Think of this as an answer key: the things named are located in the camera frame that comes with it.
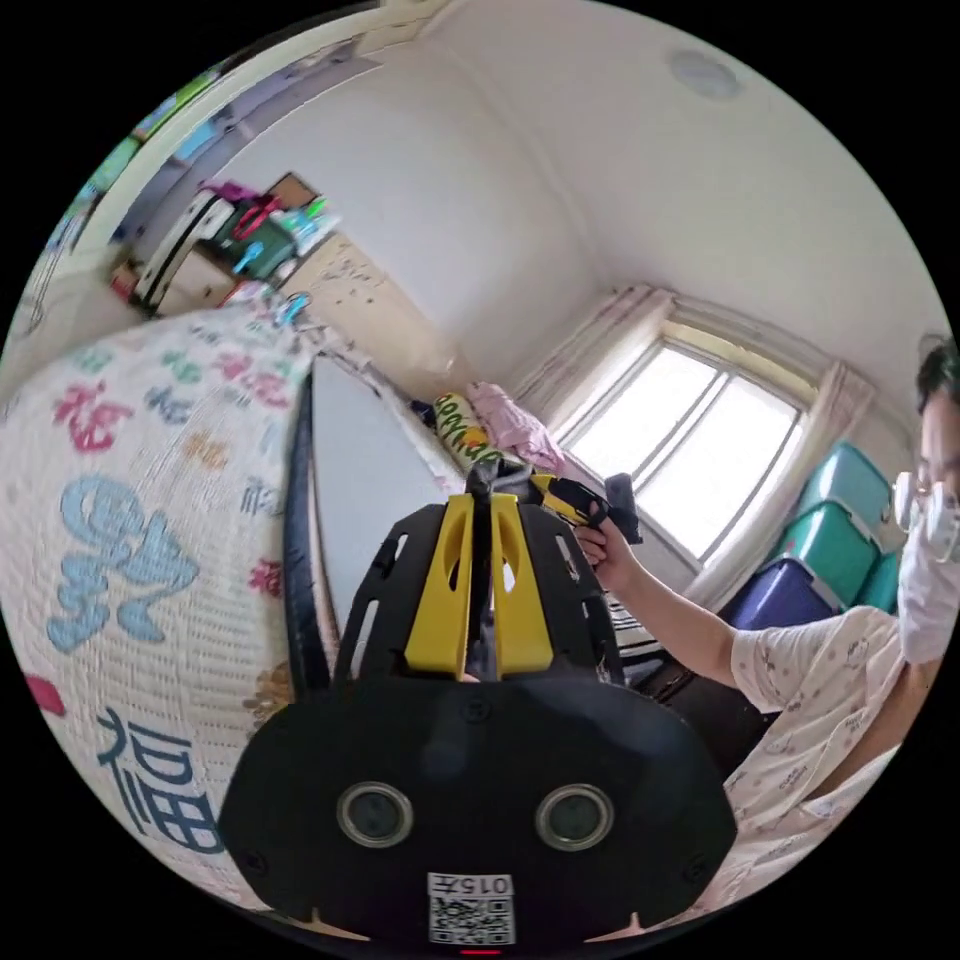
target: hand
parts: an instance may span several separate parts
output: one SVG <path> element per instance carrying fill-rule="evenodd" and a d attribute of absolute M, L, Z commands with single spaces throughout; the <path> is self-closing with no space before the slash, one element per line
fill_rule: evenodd
<path fill-rule="evenodd" d="M 597 505 L 591 504 L 590 513 L 596 512 Z M 587 526 L 574 527 L 573 535 L 587 562 L 593 567 L 600 586 L 621 598 L 640 564 L 614 522 L 607 517 L 599 530 Z"/>

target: yellow plastic piece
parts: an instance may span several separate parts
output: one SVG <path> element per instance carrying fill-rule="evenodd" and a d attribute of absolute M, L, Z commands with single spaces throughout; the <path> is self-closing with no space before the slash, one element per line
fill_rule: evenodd
<path fill-rule="evenodd" d="M 412 670 L 463 679 L 473 566 L 473 510 L 470 494 L 456 494 L 447 502 L 420 607 L 407 641 L 406 660 Z M 456 586 L 451 587 L 458 562 Z"/>
<path fill-rule="evenodd" d="M 587 518 L 582 513 L 571 507 L 565 500 L 555 497 L 550 492 L 550 487 L 556 477 L 552 477 L 547 473 L 535 473 L 530 479 L 533 485 L 540 491 L 545 507 L 549 507 L 554 513 L 559 513 L 561 517 L 574 526 L 582 526 L 587 522 Z"/>
<path fill-rule="evenodd" d="M 490 521 L 493 549 L 493 622 L 497 647 L 497 679 L 517 673 L 538 673 L 553 663 L 553 645 L 547 632 L 533 563 L 520 523 L 517 498 L 495 493 Z M 507 592 L 504 565 L 513 573 Z"/>

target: blue chinese character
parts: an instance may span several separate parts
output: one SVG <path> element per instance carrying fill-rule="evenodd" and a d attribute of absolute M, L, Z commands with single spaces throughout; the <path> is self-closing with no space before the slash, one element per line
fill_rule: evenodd
<path fill-rule="evenodd" d="M 172 427 L 186 423 L 190 417 L 190 408 L 193 406 L 189 400 L 174 400 L 172 387 L 166 387 L 163 390 L 154 387 L 143 399 L 148 409 L 156 410 L 163 418 L 163 422 Z"/>
<path fill-rule="evenodd" d="M 150 619 L 150 606 L 186 589 L 199 568 L 185 556 L 157 511 L 146 521 L 143 508 L 128 487 L 98 475 L 71 483 L 60 500 L 67 530 L 96 556 L 71 553 L 60 565 L 64 583 L 57 591 L 63 609 L 74 616 L 51 617 L 47 636 L 61 653 L 71 653 L 110 619 L 110 608 L 100 599 L 107 592 L 107 572 L 114 571 L 138 587 L 159 586 L 147 596 L 124 600 L 117 607 L 117 623 L 134 639 L 160 643 L 163 631 Z M 139 538 L 134 549 L 129 542 Z"/>
<path fill-rule="evenodd" d="M 259 477 L 250 477 L 240 500 L 240 512 L 255 517 L 261 511 L 266 511 L 271 517 L 278 517 L 283 513 L 280 491 L 266 486 Z"/>
<path fill-rule="evenodd" d="M 263 432 L 260 440 L 260 453 L 270 460 L 276 460 L 283 455 L 284 448 L 283 426 L 276 420 L 271 420 L 267 424 L 267 429 Z"/>
<path fill-rule="evenodd" d="M 120 799 L 137 830 L 146 836 L 145 825 L 153 824 L 166 839 L 194 853 L 214 854 L 223 851 L 217 834 L 216 817 L 207 795 L 185 796 L 153 786 L 137 774 L 122 769 L 119 761 L 129 745 L 138 767 L 153 779 L 173 787 L 188 786 L 193 782 L 190 761 L 190 741 L 148 730 L 131 723 L 127 730 L 114 710 L 106 708 L 107 716 L 97 722 L 114 734 L 112 747 L 97 755 L 100 766 L 109 766 Z M 157 746 L 145 741 L 152 740 Z M 162 746 L 175 750 L 161 749 Z"/>

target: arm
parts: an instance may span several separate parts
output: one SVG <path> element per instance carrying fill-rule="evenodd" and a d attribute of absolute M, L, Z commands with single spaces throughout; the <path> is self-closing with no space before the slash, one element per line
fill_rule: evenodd
<path fill-rule="evenodd" d="M 733 630 L 719 617 L 674 593 L 636 564 L 613 591 L 663 648 L 701 677 L 737 687 L 731 668 Z"/>

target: smoke detector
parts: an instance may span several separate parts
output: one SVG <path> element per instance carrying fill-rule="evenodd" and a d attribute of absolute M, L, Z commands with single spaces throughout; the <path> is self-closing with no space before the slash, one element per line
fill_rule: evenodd
<path fill-rule="evenodd" d="M 697 50 L 673 53 L 670 72 L 685 87 L 708 100 L 732 100 L 743 89 L 729 67 Z"/>

